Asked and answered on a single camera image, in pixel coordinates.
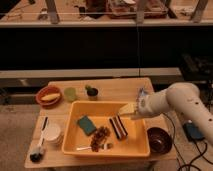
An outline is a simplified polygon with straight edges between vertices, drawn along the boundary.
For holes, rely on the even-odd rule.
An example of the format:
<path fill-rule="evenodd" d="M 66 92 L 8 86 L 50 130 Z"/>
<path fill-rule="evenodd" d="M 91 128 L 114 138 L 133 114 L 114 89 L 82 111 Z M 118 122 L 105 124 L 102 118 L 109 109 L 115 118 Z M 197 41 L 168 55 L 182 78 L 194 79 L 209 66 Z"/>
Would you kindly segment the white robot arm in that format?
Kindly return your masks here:
<path fill-rule="evenodd" d="M 213 146 L 213 115 L 200 100 L 200 91 L 193 83 L 174 83 L 164 90 L 139 95 L 135 102 L 122 106 L 118 115 L 152 118 L 171 110 L 191 120 Z"/>

